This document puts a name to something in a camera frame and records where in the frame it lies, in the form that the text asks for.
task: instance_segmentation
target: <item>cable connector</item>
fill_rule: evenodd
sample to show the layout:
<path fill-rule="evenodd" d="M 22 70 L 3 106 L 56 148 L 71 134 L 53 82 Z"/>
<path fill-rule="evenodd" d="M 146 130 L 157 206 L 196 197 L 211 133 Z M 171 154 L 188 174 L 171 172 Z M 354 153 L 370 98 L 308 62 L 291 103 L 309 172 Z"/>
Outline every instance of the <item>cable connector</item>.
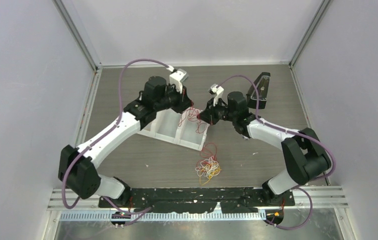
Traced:
<path fill-rule="evenodd" d="M 183 93 L 183 82 L 186 79 L 188 79 L 188 73 L 182 69 L 178 69 L 170 74 L 170 84 L 175 85 L 177 92 L 180 94 Z"/>
<path fill-rule="evenodd" d="M 223 96 L 223 92 L 224 92 L 224 88 L 222 88 L 221 86 L 217 85 L 217 84 L 213 84 L 210 88 L 209 88 L 209 93 L 211 95 L 214 95 L 214 101 L 212 103 L 212 105 L 215 107 L 217 105 L 217 103 L 219 103 L 219 99 L 222 98 Z"/>

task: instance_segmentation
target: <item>white string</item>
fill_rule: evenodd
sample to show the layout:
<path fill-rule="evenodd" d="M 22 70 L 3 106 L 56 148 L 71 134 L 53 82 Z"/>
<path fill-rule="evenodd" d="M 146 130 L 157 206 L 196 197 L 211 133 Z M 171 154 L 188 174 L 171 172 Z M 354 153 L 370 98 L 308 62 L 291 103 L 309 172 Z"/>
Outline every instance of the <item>white string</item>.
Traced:
<path fill-rule="evenodd" d="M 199 165 L 200 166 L 195 168 L 198 177 L 204 176 L 211 179 L 212 177 L 217 176 L 221 171 L 219 162 L 214 160 L 214 156 L 210 156 L 209 158 L 202 160 Z"/>

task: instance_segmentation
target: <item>reflective surface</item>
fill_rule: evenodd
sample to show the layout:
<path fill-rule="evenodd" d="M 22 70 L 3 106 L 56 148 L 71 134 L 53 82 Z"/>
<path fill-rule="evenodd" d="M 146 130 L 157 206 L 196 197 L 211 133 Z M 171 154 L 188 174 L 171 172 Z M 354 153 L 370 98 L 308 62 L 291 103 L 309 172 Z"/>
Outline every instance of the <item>reflective surface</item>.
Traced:
<path fill-rule="evenodd" d="M 285 209 L 282 226 L 296 226 L 307 209 Z M 56 240 L 342 240 L 333 209 L 314 209 L 307 225 L 280 230 L 263 221 L 139 222 L 115 229 L 110 222 L 59 223 Z"/>

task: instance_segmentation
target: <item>gray wood grain tabletop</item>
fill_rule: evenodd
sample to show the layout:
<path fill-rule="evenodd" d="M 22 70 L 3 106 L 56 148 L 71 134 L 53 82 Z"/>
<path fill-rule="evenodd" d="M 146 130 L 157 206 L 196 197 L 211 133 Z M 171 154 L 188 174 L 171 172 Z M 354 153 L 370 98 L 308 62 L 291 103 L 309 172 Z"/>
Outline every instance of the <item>gray wood grain tabletop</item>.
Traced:
<path fill-rule="evenodd" d="M 271 73 L 267 105 L 259 111 L 266 120 L 294 129 L 307 127 L 298 94 L 287 65 L 191 66 L 182 67 L 189 74 L 184 82 L 194 107 L 203 110 L 211 98 L 208 89 L 226 78 L 242 74 L 255 80 L 261 72 Z M 118 77 L 120 68 L 102 71 L 86 139 L 90 139 L 110 124 L 119 114 Z M 138 97 L 150 76 L 168 80 L 163 67 L 129 68 L 122 86 L 123 106 Z M 234 78 L 223 85 L 223 100 L 227 94 L 245 94 L 250 83 Z M 205 143 L 215 143 L 222 171 L 204 187 L 260 187 L 285 167 L 282 152 L 259 141 L 244 140 L 230 122 L 220 121 L 207 130 Z M 135 134 L 115 149 L 98 169 L 100 174 L 118 177 L 133 188 L 199 187 L 195 166 L 200 152 L 183 146 Z M 323 180 L 315 181 L 324 185 Z"/>

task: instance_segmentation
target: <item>white panel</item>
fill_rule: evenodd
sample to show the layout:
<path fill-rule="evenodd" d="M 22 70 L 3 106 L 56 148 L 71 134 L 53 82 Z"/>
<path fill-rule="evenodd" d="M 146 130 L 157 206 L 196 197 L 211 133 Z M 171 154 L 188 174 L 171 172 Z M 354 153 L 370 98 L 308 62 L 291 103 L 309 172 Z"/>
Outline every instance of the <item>white panel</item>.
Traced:
<path fill-rule="evenodd" d="M 0 0 L 0 240 L 34 240 L 92 70 L 51 0 Z"/>
<path fill-rule="evenodd" d="M 288 63 L 321 0 L 72 0 L 104 66 Z"/>
<path fill-rule="evenodd" d="M 378 239 L 378 1 L 333 1 L 295 71 L 360 239 Z"/>

